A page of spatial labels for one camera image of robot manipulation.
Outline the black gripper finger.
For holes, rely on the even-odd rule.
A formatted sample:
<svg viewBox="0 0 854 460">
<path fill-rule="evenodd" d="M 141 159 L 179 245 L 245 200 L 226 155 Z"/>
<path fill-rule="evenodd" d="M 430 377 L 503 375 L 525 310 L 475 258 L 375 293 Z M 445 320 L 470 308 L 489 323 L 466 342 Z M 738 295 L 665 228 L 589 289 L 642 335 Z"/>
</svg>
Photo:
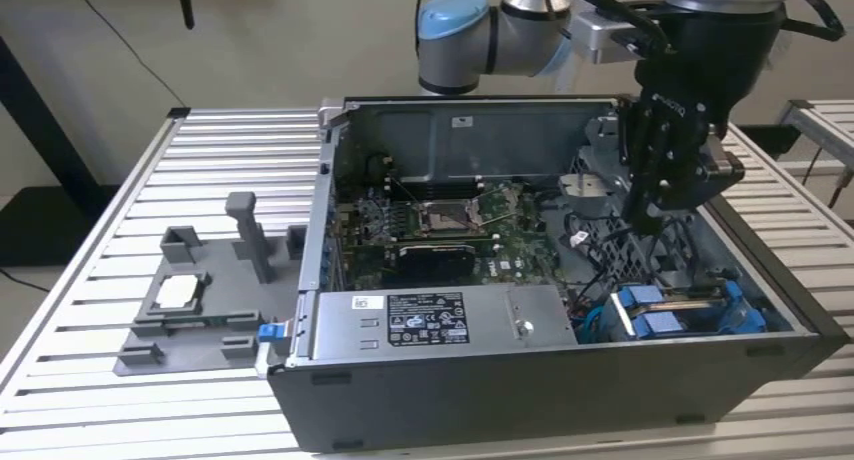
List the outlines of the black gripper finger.
<svg viewBox="0 0 854 460">
<path fill-rule="evenodd" d="M 661 180 L 658 170 L 668 136 L 668 121 L 660 118 L 650 103 L 637 101 L 628 112 L 622 137 L 630 180 L 622 218 L 640 235 L 658 234 L 662 229 L 662 220 L 649 213 L 649 207 Z"/>
<path fill-rule="evenodd" d="M 713 124 L 677 125 L 657 166 L 657 207 L 689 210 L 720 191 L 720 137 Z"/>
</svg>

